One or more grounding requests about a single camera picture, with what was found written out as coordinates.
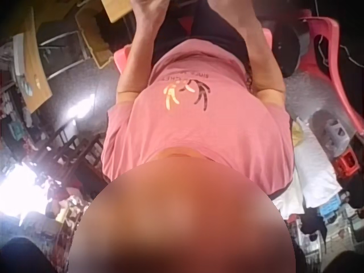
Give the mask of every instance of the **forearm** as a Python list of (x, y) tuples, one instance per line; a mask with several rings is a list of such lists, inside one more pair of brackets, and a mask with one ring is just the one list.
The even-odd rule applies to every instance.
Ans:
[(117, 102), (122, 101), (122, 97), (126, 97), (127, 94), (123, 93), (132, 92), (136, 97), (147, 87), (152, 67), (155, 38), (156, 33), (137, 28), (126, 67), (119, 79)]
[(285, 93), (286, 86), (282, 73), (258, 20), (254, 20), (251, 24), (237, 30), (246, 42), (254, 90), (259, 92), (273, 89)]

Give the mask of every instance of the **bright light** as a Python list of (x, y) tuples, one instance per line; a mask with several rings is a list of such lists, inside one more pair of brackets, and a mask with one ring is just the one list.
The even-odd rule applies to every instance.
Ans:
[(69, 119), (71, 118), (84, 118), (88, 112), (91, 111), (92, 107), (95, 104), (95, 95), (91, 94), (89, 98), (86, 98), (75, 106), (71, 107), (68, 112), (67, 116)]
[(28, 212), (46, 213), (49, 185), (35, 185), (36, 174), (25, 164), (16, 165), (0, 184), (0, 211), (19, 217), (20, 223)]

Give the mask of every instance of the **pink t-shirt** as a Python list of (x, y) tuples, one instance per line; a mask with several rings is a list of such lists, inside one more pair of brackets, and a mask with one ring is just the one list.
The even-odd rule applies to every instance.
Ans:
[(171, 147), (192, 148), (230, 166), (268, 195), (292, 179), (287, 112), (245, 87), (242, 63), (220, 47), (187, 40), (154, 67), (150, 85), (109, 110), (102, 162), (114, 180)]

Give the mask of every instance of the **plastic chair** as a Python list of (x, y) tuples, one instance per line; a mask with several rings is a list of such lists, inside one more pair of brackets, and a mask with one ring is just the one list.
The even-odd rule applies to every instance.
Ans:
[[(266, 37), (268, 45), (270, 46), (270, 48), (272, 48), (272, 44), (273, 44), (272, 32), (267, 28), (264, 28), (263, 31), (264, 31), (264, 35)], [(122, 49), (119, 49), (117, 52), (114, 53), (114, 61), (115, 61), (116, 66), (120, 73), (122, 73), (123, 70), (125, 69), (125, 65), (127, 62), (127, 57), (130, 53), (130, 49), (131, 49), (131, 45), (128, 44), (125, 47), (123, 47)]]
[[(338, 54), (340, 46), (339, 24), (335, 20), (326, 17), (305, 17), (302, 19), (308, 23), (311, 42), (308, 52), (301, 58), (299, 66), (300, 70), (307, 71), (308, 73), (323, 79), (332, 86), (354, 128), (357, 130), (359, 135), (364, 136), (363, 119), (350, 105), (340, 80), (340, 74), (338, 71)], [(325, 75), (317, 65), (314, 43), (317, 36), (323, 36), (329, 42), (328, 65), (330, 77)]]

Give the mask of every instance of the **hand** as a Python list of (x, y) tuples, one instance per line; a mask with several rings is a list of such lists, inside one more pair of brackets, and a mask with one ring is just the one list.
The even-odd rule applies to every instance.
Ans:
[(237, 30), (258, 21), (252, 0), (208, 0), (208, 2), (211, 9)]
[(136, 27), (157, 34), (166, 18), (169, 0), (131, 0)]

